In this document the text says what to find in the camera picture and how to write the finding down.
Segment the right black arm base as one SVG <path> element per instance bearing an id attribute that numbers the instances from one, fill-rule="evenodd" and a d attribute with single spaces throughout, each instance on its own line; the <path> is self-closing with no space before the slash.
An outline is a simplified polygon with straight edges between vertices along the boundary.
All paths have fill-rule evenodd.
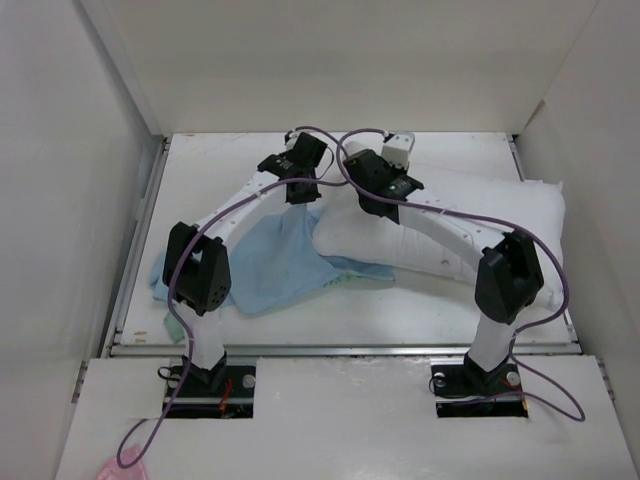
<path id="1" fill-rule="evenodd" d="M 527 418 L 518 367 L 506 360 L 487 373 L 470 361 L 431 365 L 429 389 L 438 418 Z"/>

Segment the white pillow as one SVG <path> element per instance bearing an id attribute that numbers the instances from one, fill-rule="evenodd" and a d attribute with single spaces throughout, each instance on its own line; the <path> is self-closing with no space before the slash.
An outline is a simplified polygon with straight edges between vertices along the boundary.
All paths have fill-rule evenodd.
<path id="1" fill-rule="evenodd" d="M 552 310 L 561 304 L 563 287 L 554 267 L 563 260 L 561 185 L 492 179 L 419 163 L 412 163 L 408 173 L 426 188 L 419 202 L 434 206 L 434 212 L 411 207 L 395 223 L 366 213 L 357 192 L 345 186 L 330 196 L 313 230 L 316 251 L 474 283 L 478 259 L 458 255 L 456 247 L 493 247 L 505 231 L 522 227 L 542 242 L 536 254 L 544 285 L 536 305 Z"/>

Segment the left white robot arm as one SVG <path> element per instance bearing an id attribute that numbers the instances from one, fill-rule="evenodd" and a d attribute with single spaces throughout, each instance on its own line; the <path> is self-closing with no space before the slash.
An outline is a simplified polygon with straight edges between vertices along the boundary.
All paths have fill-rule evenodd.
<path id="1" fill-rule="evenodd" d="M 214 311 L 239 294 L 239 270 L 230 254 L 270 209 L 313 203 L 321 197 L 316 168 L 327 144 L 305 132 L 285 138 L 284 150 L 258 163 L 250 180 L 219 210 L 170 230 L 162 282 L 169 312 L 182 328 L 186 350 L 172 374 L 209 397 L 229 384 L 227 355 Z"/>

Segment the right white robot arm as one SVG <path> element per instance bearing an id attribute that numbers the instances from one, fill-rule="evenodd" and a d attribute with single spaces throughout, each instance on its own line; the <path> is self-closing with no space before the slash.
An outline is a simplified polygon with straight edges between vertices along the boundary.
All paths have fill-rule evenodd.
<path id="1" fill-rule="evenodd" d="M 343 168 L 362 210 L 427 236 L 475 273 L 481 316 L 462 374 L 472 395 L 487 394 L 504 371 L 517 317 L 544 285 L 533 238 L 515 227 L 501 231 L 437 211 L 434 194 L 371 149 L 347 157 Z"/>

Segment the front aluminium rail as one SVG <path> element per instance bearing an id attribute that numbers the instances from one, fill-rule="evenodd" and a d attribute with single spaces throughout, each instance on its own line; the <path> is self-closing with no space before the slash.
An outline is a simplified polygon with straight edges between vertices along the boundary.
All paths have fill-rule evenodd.
<path id="1" fill-rule="evenodd" d="M 319 346 L 319 345 L 230 345 L 229 356 L 235 357 L 369 357 L 369 356 L 427 356 L 458 357 L 468 350 L 462 345 L 385 345 L 385 346 Z M 123 345 L 106 349 L 106 357 L 177 357 L 183 354 L 182 345 Z M 517 344 L 516 355 L 582 355 L 577 342 L 563 344 Z"/>

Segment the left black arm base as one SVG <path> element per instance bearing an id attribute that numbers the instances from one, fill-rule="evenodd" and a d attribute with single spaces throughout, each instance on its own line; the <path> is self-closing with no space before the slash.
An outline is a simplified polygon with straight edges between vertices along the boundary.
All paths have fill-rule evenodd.
<path id="1" fill-rule="evenodd" d="M 209 372 L 193 367 L 170 406 L 170 419 L 250 419 L 254 412 L 255 364 L 223 358 Z"/>

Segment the pink cloth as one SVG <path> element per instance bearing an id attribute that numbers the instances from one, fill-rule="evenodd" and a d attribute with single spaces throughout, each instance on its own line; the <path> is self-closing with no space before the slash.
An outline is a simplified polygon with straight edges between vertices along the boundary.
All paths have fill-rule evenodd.
<path id="1" fill-rule="evenodd" d="M 121 452 L 120 459 L 123 464 L 132 463 L 140 454 L 138 445 L 129 447 Z M 130 468 L 123 469 L 117 462 L 117 456 L 108 460 L 96 475 L 96 480 L 148 480 L 148 472 L 142 460 Z"/>

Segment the light blue pillowcase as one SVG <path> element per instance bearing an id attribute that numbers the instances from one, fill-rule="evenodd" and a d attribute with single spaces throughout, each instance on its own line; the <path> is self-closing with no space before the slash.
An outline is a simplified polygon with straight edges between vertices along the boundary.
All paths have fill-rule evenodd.
<path id="1" fill-rule="evenodd" d="M 312 234 L 324 210 L 292 206 L 263 217 L 231 251 L 231 291 L 222 305 L 262 315 L 303 296 L 354 279 L 393 282 L 392 267 L 322 256 Z"/>

